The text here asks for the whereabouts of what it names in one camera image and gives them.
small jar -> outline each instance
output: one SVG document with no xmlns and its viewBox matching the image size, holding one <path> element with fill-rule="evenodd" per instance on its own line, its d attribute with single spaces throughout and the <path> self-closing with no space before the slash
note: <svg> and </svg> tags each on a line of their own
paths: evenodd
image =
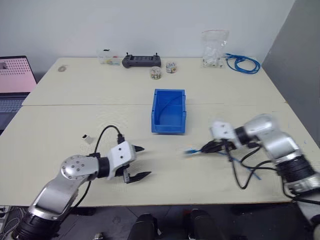
<svg viewBox="0 0 320 240">
<path fill-rule="evenodd" d="M 169 74 L 174 74 L 177 71 L 176 63 L 173 61 L 168 61 L 165 65 L 166 72 Z"/>
<path fill-rule="evenodd" d="M 158 66 L 153 66 L 150 69 L 150 77 L 154 80 L 161 78 L 161 68 Z"/>
</svg>

white wall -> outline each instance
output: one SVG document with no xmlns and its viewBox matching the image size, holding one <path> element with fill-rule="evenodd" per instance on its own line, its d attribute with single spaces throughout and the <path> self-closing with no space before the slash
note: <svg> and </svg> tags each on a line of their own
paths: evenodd
<svg viewBox="0 0 320 240">
<path fill-rule="evenodd" d="M 263 61 L 295 0 L 0 0 L 0 56 L 34 72 L 96 49 L 199 57 L 201 32 L 230 30 L 226 51 Z"/>
</svg>

clear plastic bag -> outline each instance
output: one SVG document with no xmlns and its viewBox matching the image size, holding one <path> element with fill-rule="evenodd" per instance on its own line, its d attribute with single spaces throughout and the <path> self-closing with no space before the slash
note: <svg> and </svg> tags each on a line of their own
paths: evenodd
<svg viewBox="0 0 320 240">
<path fill-rule="evenodd" d="M 202 64 L 205 68 L 222 68 L 222 57 L 229 36 L 228 30 L 209 30 L 202 33 Z"/>
</svg>

game controller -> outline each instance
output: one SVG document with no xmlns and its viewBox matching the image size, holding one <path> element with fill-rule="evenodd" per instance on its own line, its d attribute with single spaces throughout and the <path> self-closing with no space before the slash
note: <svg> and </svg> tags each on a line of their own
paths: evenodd
<svg viewBox="0 0 320 240">
<path fill-rule="evenodd" d="M 161 67 L 161 59 L 158 53 L 153 56 L 133 56 L 126 53 L 122 65 L 127 69 L 131 67 Z"/>
</svg>

table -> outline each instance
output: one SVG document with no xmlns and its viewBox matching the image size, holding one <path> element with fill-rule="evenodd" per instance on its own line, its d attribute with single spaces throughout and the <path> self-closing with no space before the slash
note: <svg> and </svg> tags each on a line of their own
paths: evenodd
<svg viewBox="0 0 320 240">
<path fill-rule="evenodd" d="M 167 61 L 177 72 L 167 73 Z M 251 68 L 250 62 L 241 63 Z M 66 66 L 64 72 L 58 68 Z M 96 58 L 59 58 L 23 102 L 36 105 L 145 105 L 155 89 L 184 89 L 187 104 L 278 104 L 285 99 L 265 71 L 242 74 L 225 68 L 203 68 L 200 58 L 163 58 L 162 77 L 150 78 L 147 67 L 100 64 Z"/>
<path fill-rule="evenodd" d="M 144 152 L 129 168 L 131 174 L 152 173 L 140 182 L 125 184 L 121 177 L 110 181 L 96 179 L 81 206 L 171 205 L 283 202 L 279 177 L 270 171 L 258 171 L 262 180 L 251 180 L 246 190 L 235 183 L 226 157 L 183 152 L 199 148 L 212 139 L 209 127 L 214 118 L 223 118 L 233 126 L 261 113 L 278 118 L 280 127 L 301 146 L 311 164 L 320 169 L 320 150 L 286 103 L 278 104 L 189 104 L 186 106 L 185 135 L 151 133 L 151 105 L 60 105 L 23 106 L 0 137 L 0 204 L 29 206 L 42 187 L 56 176 L 60 164 L 71 155 L 87 155 L 95 137 L 108 124 L 115 124 L 127 141 L 143 146 Z M 116 132 L 110 129 L 99 151 L 104 155 L 116 145 Z M 248 151 L 234 151 L 240 158 Z M 267 156 L 260 151 L 247 160 L 254 165 Z M 243 182 L 248 171 L 238 167 Z M 79 195 L 84 192 L 84 184 Z"/>
</svg>

